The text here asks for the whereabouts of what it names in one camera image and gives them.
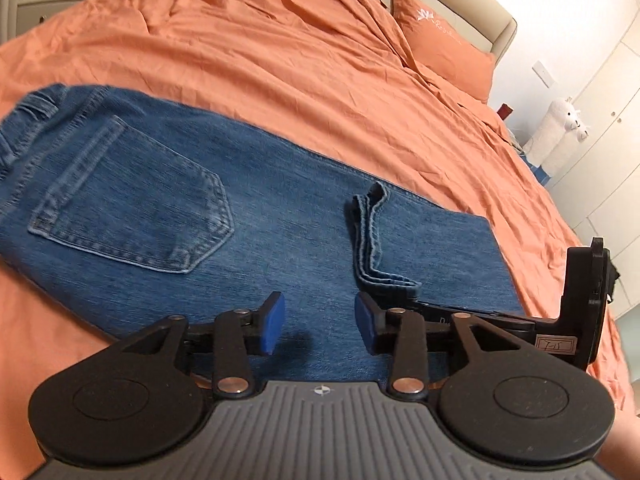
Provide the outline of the blue denim jeans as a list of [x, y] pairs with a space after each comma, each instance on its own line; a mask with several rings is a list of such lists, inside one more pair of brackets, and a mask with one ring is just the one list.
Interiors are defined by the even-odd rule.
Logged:
[[491, 228], [265, 130], [146, 94], [52, 84], [1, 123], [1, 255], [115, 337], [286, 301], [262, 379], [375, 380], [358, 292], [520, 310]]

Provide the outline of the white wardrobe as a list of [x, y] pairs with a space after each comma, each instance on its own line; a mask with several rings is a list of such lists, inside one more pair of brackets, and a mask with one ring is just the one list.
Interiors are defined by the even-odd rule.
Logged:
[[588, 139], [547, 184], [580, 240], [604, 238], [620, 280], [612, 315], [639, 303], [639, 21], [575, 100]]

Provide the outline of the white plush alpaca toy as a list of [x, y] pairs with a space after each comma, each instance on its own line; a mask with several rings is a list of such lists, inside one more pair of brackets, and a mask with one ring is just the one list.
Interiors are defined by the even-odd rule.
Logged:
[[570, 100], [549, 105], [535, 133], [523, 146], [529, 169], [545, 185], [588, 139], [589, 132]]

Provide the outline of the small red box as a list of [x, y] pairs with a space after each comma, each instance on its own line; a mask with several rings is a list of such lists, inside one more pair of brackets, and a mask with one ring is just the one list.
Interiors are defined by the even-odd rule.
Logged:
[[499, 109], [497, 110], [498, 116], [504, 122], [506, 121], [506, 118], [508, 118], [512, 114], [512, 112], [513, 112], [513, 108], [506, 103], [502, 103]]

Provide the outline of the orange bed duvet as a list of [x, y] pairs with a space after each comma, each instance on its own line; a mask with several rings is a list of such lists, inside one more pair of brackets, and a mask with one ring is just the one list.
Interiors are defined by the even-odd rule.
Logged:
[[525, 311], [559, 311], [577, 236], [497, 115], [416, 64], [380, 0], [86, 0], [1, 49], [4, 112], [55, 82], [214, 110], [479, 214]]

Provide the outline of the orange pillow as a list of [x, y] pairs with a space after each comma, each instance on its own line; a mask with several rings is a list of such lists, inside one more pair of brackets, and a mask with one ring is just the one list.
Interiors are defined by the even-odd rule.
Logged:
[[421, 0], [392, 0], [393, 16], [416, 60], [484, 104], [496, 58], [475, 47]]

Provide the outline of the white wall switch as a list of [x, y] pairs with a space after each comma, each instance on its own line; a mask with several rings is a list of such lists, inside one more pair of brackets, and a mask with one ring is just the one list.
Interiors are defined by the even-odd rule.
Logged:
[[549, 71], [544, 67], [544, 64], [542, 64], [540, 61], [537, 61], [532, 66], [532, 70], [547, 88], [551, 88], [553, 86], [554, 79]]

